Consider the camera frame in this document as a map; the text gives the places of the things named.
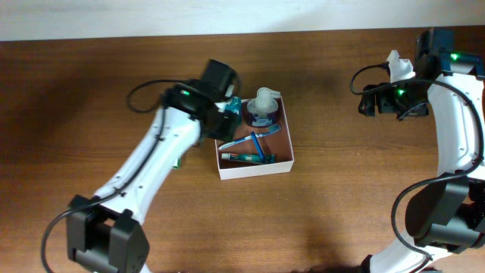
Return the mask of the purple foam soap bottle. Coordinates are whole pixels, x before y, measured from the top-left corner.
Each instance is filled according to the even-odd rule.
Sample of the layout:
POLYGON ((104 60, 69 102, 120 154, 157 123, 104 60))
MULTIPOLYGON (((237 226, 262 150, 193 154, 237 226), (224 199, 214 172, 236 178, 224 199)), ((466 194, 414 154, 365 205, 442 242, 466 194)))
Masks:
POLYGON ((246 105, 246 123, 251 127, 269 127, 279 119, 280 92, 261 87, 246 105))

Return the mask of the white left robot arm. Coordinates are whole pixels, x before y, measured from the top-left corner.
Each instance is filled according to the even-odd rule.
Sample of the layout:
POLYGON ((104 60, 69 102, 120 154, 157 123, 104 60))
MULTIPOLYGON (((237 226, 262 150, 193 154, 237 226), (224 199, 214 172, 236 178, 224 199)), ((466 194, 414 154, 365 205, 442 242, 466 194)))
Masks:
POLYGON ((198 79, 172 80, 155 118, 115 175, 91 198, 75 196, 67 220, 67 257, 90 272, 147 272, 142 225, 175 161, 204 139, 231 140, 237 116, 226 106, 240 79, 211 59, 198 79))

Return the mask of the white teal toothpaste tube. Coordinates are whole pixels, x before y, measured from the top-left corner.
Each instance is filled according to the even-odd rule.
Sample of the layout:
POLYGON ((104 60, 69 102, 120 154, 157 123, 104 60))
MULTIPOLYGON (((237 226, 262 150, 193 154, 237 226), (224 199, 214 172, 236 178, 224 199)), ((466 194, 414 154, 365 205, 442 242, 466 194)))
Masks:
POLYGON ((275 155, 265 155, 261 158, 258 154, 236 154, 236 153, 221 153, 221 159, 232 162, 244 162, 256 165, 265 165, 275 163, 275 155))

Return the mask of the blue disposable razor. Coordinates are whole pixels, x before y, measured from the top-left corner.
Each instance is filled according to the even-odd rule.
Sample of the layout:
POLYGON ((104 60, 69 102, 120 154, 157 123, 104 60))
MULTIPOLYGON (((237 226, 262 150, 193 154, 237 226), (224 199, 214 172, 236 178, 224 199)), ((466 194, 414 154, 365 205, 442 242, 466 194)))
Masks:
POLYGON ((256 133, 254 131, 252 131, 250 133, 250 135, 251 135, 252 141, 253 141, 253 143, 255 145, 255 148, 256 148, 256 150, 258 152, 258 156, 259 156, 259 158, 261 160, 261 163, 262 164, 273 164, 275 157, 273 155, 265 155, 264 154, 264 151, 263 151, 263 149, 261 147, 261 144, 258 141, 258 138, 256 136, 256 133))

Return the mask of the green white soap packet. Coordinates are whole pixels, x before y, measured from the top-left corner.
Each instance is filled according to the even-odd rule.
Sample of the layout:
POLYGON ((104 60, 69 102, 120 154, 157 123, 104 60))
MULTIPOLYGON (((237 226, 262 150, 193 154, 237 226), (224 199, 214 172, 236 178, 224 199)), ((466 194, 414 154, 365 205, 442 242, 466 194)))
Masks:
POLYGON ((174 170, 177 170, 177 169, 180 169, 180 166, 181 166, 181 162, 182 162, 182 156, 178 157, 175 162, 172 164, 172 168, 174 170))

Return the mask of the blue white toothbrush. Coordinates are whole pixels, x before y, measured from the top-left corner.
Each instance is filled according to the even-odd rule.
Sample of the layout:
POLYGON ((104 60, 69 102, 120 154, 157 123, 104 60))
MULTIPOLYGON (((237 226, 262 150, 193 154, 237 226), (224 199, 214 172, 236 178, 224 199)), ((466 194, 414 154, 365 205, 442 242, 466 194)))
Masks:
MULTIPOLYGON (((282 127, 279 124, 274 124, 274 125, 271 125, 268 128, 268 131, 267 132, 265 132, 265 133, 257 133, 255 136, 257 138, 262 138, 262 137, 266 137, 266 136, 270 136, 270 135, 273 135, 275 133, 278 133, 281 130, 282 130, 282 127)), ((236 139, 236 140, 230 141, 228 143, 222 144, 217 149, 218 150, 227 149, 227 148, 229 148, 231 146, 235 146, 237 144, 244 143, 244 142, 249 141, 251 139, 252 139, 252 136, 251 135, 248 135, 248 136, 245 136, 245 137, 241 137, 239 139, 236 139)))

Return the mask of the teal mouthwash bottle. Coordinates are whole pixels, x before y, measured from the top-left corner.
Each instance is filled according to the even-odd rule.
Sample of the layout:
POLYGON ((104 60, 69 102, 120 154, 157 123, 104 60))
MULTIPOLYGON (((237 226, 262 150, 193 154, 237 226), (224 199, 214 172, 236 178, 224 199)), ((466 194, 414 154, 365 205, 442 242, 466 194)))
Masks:
POLYGON ((225 111, 230 111, 238 116, 241 115, 242 112, 242 100, 238 96, 233 96, 230 100, 227 101, 225 105, 225 111))

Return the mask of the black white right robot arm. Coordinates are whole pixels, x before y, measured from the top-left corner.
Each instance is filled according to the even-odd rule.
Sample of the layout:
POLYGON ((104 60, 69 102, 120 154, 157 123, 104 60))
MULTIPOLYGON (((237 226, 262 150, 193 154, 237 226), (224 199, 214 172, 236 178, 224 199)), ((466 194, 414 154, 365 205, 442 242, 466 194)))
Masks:
POLYGON ((398 195, 407 203, 404 228, 360 269, 429 272, 438 259, 484 245, 484 63, 455 50, 451 30, 433 28, 417 38, 413 60, 392 51, 380 68, 390 79, 359 92, 359 112, 433 115, 439 162, 436 177, 398 195))

